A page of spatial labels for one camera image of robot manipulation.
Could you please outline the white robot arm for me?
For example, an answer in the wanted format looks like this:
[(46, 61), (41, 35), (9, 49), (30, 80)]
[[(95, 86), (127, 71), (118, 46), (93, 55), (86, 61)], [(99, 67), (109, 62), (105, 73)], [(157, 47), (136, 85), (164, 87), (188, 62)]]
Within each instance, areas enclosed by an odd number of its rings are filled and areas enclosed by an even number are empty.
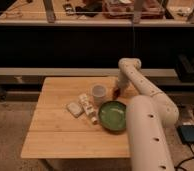
[(132, 83), (138, 91), (126, 107), (132, 171), (175, 171), (163, 127), (177, 122), (178, 107), (140, 72), (140, 59), (121, 58), (118, 67), (118, 90)]

